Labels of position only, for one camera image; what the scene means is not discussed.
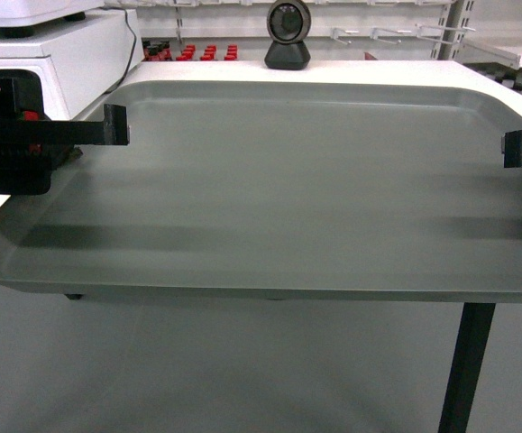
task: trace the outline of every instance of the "table leg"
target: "table leg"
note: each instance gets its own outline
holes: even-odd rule
[[[494,312],[495,304],[465,303],[463,306],[439,433],[467,430]]]

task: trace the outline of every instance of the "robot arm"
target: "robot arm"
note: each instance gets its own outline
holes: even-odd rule
[[[75,145],[127,145],[126,108],[105,105],[103,122],[47,120],[41,82],[26,70],[0,70],[0,194],[39,195]]]

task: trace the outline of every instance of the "gray tray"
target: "gray tray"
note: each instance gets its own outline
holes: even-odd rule
[[[38,292],[522,302],[522,118],[448,88],[146,82],[127,148],[0,209]],[[100,110],[91,119],[100,118]]]

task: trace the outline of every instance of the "black cable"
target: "black cable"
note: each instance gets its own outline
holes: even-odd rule
[[[119,88],[121,84],[123,84],[124,79],[128,75],[128,72],[131,68],[131,64],[133,63],[133,57],[134,57],[134,50],[136,50],[136,42],[138,41],[138,38],[136,36],[136,33],[134,32],[133,28],[131,27],[130,23],[128,22],[128,11],[126,9],[120,8],[120,7],[107,7],[107,10],[115,9],[117,11],[123,11],[124,12],[124,22],[126,23],[126,27],[128,27],[128,30],[133,34],[133,47],[131,48],[131,55],[128,58],[128,63],[126,64],[126,69],[124,70],[124,74],[121,76],[121,78],[118,80],[116,84],[114,84],[111,88],[109,88],[104,94],[108,95],[110,93],[113,93],[115,90]]]

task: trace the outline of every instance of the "webcam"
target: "webcam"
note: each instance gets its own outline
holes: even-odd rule
[[[301,0],[277,0],[269,9],[267,29],[273,40],[264,58],[271,69],[303,69],[311,60],[303,40],[311,28],[311,13]]]

